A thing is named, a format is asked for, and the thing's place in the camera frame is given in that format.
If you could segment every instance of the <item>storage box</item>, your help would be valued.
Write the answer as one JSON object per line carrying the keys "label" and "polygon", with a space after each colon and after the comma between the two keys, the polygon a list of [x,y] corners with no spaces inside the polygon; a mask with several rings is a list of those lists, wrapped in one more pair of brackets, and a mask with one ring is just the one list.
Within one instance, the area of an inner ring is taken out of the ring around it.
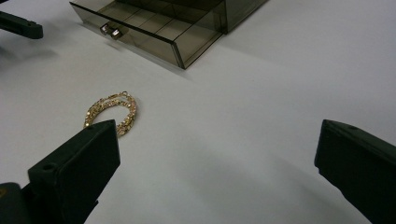
{"label": "storage box", "polygon": [[267,0],[75,0],[98,34],[183,69]]}

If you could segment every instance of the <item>white surface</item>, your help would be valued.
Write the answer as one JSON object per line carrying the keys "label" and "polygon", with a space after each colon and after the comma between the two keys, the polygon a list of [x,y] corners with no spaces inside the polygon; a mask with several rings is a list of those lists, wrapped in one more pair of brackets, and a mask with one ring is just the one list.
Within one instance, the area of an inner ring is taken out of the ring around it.
{"label": "white surface", "polygon": [[87,223],[369,223],[314,158],[323,119],[396,144],[396,1],[272,0],[187,71],[94,34],[64,0],[0,10],[45,29],[0,31],[0,183],[26,185],[96,100],[128,91],[137,121]]}

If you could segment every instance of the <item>white table surface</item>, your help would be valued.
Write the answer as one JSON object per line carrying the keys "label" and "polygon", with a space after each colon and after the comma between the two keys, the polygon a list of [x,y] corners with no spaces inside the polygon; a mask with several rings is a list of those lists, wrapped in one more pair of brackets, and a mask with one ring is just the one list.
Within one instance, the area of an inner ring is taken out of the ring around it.
{"label": "white table surface", "polygon": [[65,0],[0,10],[45,35],[0,31],[0,183],[25,186],[95,101],[128,91],[138,117],[86,223],[369,223],[314,158],[324,119],[396,144],[396,1],[271,0],[186,71],[84,28]]}

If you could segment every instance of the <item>black plastic part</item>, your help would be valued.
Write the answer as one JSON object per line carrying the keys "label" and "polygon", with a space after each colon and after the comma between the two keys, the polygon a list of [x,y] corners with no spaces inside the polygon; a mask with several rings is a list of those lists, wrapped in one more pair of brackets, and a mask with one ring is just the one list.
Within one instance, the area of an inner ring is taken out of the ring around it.
{"label": "black plastic part", "polygon": [[114,120],[94,124],[29,169],[52,223],[83,223],[120,165]]}
{"label": "black plastic part", "polygon": [[16,183],[0,184],[0,224],[31,224],[29,213]]}
{"label": "black plastic part", "polygon": [[396,223],[396,147],[323,120],[315,165],[373,223]]}
{"label": "black plastic part", "polygon": [[2,11],[0,11],[0,29],[31,39],[40,39],[44,36],[41,25]]}

